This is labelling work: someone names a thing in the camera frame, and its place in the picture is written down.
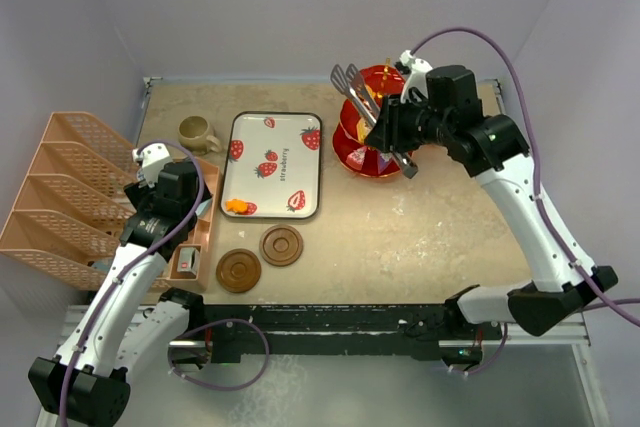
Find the orange fish cake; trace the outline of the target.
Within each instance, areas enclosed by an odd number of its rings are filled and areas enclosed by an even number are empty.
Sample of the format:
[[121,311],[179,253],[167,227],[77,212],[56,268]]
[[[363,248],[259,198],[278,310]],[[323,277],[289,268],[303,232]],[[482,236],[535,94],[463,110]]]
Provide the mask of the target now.
[[369,85],[365,85],[368,95],[375,101],[376,105],[381,106],[381,97]]
[[225,209],[227,212],[235,214],[245,214],[249,209],[247,202],[240,199],[231,199],[225,202]]

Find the yellow cake slice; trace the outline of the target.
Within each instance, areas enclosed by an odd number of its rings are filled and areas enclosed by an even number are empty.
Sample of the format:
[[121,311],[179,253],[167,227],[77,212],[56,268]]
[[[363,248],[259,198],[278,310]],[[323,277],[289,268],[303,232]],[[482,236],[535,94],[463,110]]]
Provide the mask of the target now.
[[370,133],[370,126],[364,119],[360,119],[356,124],[357,140],[360,144],[364,145],[366,137]]

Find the metal tongs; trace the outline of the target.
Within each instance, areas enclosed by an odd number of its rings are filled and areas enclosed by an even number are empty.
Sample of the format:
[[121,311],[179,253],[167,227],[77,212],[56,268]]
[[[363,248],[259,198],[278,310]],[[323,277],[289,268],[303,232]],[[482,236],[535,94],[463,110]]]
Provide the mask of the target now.
[[[358,68],[354,64],[349,64],[346,69],[343,69],[336,64],[331,70],[330,81],[333,87],[352,103],[365,124],[373,129],[380,115],[380,108],[367,91],[364,78]],[[399,167],[406,178],[412,179],[417,174],[418,167],[408,154],[390,151],[384,152],[384,155]]]

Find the salmon pink cake slice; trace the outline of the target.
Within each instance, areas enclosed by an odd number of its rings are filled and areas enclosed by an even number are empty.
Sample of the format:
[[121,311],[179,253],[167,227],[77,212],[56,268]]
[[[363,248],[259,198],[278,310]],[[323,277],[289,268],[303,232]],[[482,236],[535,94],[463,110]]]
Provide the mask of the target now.
[[364,161],[366,159],[366,152],[367,152],[366,147],[360,147],[352,151],[346,157],[346,160],[345,160],[346,165],[351,169],[353,169],[354,171],[360,172],[363,168]]

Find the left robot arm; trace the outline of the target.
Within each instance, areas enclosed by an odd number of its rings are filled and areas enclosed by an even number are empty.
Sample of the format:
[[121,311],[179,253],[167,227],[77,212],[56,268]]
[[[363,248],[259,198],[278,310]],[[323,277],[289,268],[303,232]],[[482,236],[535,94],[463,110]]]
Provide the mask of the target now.
[[171,142],[149,142],[132,152],[137,182],[125,193],[135,208],[120,236],[107,276],[85,315],[50,358],[34,360],[28,379],[55,425],[75,421],[113,426],[136,377],[177,336],[202,334],[202,298],[169,292],[138,326],[131,322],[156,278],[186,242],[209,196],[193,154],[175,160]]

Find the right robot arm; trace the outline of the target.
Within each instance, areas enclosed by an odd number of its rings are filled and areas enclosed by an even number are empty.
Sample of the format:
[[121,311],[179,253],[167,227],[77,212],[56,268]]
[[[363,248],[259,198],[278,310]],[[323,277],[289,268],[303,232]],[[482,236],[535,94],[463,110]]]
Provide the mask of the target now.
[[488,116],[473,72],[462,65],[433,68],[410,51],[396,64],[403,90],[385,97],[367,146],[417,171],[410,152],[437,145],[460,163],[500,210],[531,272],[521,286],[472,286],[447,300],[446,330],[467,338],[480,324],[507,322],[541,336],[596,299],[618,277],[576,243],[535,177],[536,162],[517,124]]

